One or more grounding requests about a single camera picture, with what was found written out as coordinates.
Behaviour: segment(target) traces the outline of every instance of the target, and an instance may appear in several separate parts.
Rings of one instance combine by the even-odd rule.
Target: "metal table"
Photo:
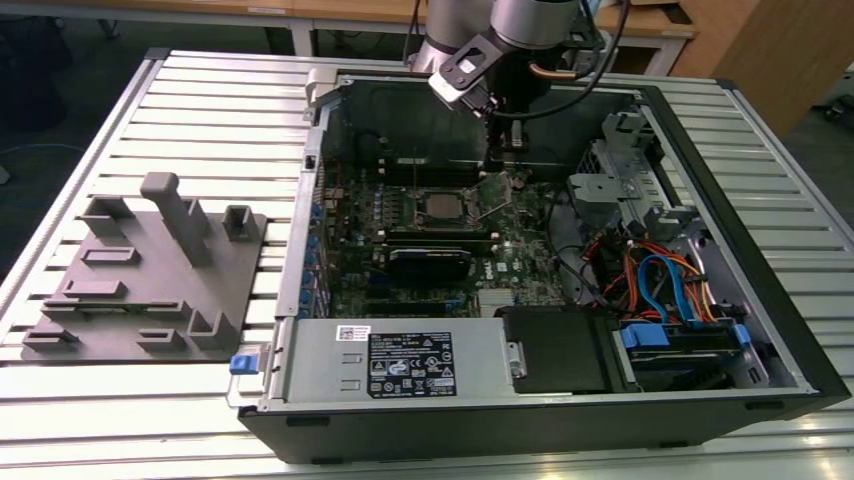
[[[286,254],[294,179],[308,124],[302,85],[316,65],[392,63],[173,51],[142,62],[34,237],[0,288],[0,465],[3,478],[253,475],[490,478],[825,478],[854,471],[854,402],[753,425],[699,447],[517,455],[337,467],[282,464],[236,420],[260,378],[222,364],[19,365],[86,229],[86,196],[133,195],[147,171],[173,171],[205,211],[248,203],[266,229],[242,341],[269,340]],[[827,354],[854,388],[854,235],[737,92],[709,80],[653,82],[771,261]],[[673,184],[680,182],[669,170]],[[153,206],[131,198],[133,208]]]

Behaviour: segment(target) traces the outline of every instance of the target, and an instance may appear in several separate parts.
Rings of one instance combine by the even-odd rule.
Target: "floor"
[[[286,31],[252,27],[121,22],[119,36],[106,40],[93,20],[67,19],[62,36],[73,66],[54,74],[67,106],[61,124],[38,133],[3,131],[0,152],[15,145],[61,143],[85,148],[119,96],[149,47],[240,53],[288,53]],[[404,36],[344,33],[318,35],[324,56],[398,60]],[[803,168],[854,224],[854,132],[828,124],[811,112],[785,138]],[[0,157],[11,178],[0,185],[0,279],[22,249],[41,217],[74,168],[78,154],[70,150],[23,150]]]

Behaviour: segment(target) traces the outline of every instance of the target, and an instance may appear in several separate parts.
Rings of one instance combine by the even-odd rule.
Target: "warning label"
[[[368,395],[373,398],[456,395],[449,332],[368,336]]]

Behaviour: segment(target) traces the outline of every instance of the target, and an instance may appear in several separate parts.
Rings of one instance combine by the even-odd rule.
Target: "wooden table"
[[[412,7],[413,0],[0,0],[0,13],[288,28],[305,57],[316,54],[316,30],[405,33]],[[596,24],[612,32],[617,16],[618,7],[605,7]],[[421,1],[421,24],[425,17]],[[645,74],[664,76],[695,34],[659,8],[632,7],[620,45],[653,49]]]

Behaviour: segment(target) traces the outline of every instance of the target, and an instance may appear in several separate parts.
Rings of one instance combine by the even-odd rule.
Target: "metal bracket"
[[[308,70],[305,79],[305,99],[310,108],[318,108],[329,102],[326,96],[337,87],[337,68],[314,67]]]
[[[643,224],[649,237],[659,242],[669,241],[684,226],[699,216],[693,207],[657,208],[652,207],[643,215]]]
[[[576,173],[569,176],[574,198],[586,202],[613,203],[618,200],[637,199],[637,189],[629,182],[609,175]]]

